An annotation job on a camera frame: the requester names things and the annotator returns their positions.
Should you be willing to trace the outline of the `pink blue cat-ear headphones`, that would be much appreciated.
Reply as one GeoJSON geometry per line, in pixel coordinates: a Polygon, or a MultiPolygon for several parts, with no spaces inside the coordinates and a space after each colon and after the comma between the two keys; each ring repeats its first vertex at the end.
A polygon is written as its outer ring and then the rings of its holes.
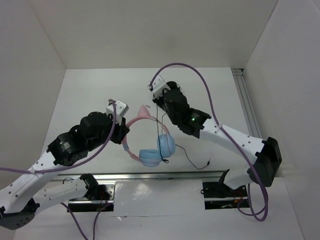
{"type": "Polygon", "coordinates": [[[151,116],[145,105],[142,105],[135,118],[130,120],[126,125],[130,128],[134,123],[141,120],[151,120],[157,123],[158,126],[165,132],[157,137],[157,149],[141,149],[139,155],[131,152],[127,137],[122,141],[122,147],[126,153],[135,161],[146,167],[157,167],[161,162],[165,162],[176,152],[176,143],[169,132],[169,129],[161,123],[156,117],[151,116]]]}

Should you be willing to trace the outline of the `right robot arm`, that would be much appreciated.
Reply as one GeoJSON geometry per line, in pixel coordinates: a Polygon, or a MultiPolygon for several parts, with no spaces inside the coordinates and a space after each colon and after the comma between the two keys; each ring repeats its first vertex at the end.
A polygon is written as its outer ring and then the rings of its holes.
{"type": "Polygon", "coordinates": [[[167,113],[171,123],[184,134],[215,143],[245,159],[246,168],[228,169],[223,173],[218,184],[220,194],[230,196],[235,189],[256,183],[263,197],[268,196],[266,188],[272,185],[282,163],[276,139],[253,137],[218,122],[209,114],[190,107],[187,98],[177,87],[152,87],[150,91],[152,101],[167,113]]]}

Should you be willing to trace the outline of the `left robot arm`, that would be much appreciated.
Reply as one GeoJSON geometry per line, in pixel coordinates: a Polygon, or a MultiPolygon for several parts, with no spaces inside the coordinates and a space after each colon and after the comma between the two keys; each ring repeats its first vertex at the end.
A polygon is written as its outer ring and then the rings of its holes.
{"type": "Polygon", "coordinates": [[[17,230],[30,223],[40,212],[62,202],[97,197],[100,187],[90,173],[53,188],[44,187],[61,172],[86,158],[89,152],[103,146],[106,140],[121,144],[129,131],[123,116],[91,112],[78,125],[60,134],[28,169],[28,173],[1,189],[1,227],[17,230]]]}

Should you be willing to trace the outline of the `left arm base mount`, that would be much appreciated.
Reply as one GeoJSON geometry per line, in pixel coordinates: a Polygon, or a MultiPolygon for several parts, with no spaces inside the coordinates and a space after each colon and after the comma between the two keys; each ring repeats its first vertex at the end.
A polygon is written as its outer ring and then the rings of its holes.
{"type": "Polygon", "coordinates": [[[74,198],[67,205],[74,213],[113,212],[115,191],[115,182],[102,181],[94,196],[74,198]]]}

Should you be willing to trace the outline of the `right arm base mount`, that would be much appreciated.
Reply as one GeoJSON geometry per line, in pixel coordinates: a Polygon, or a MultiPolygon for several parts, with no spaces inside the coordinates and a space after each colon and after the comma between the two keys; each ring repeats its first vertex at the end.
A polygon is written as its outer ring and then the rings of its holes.
{"type": "Polygon", "coordinates": [[[200,193],[204,196],[206,210],[249,208],[248,192],[244,185],[231,189],[218,182],[203,182],[200,193]]]}

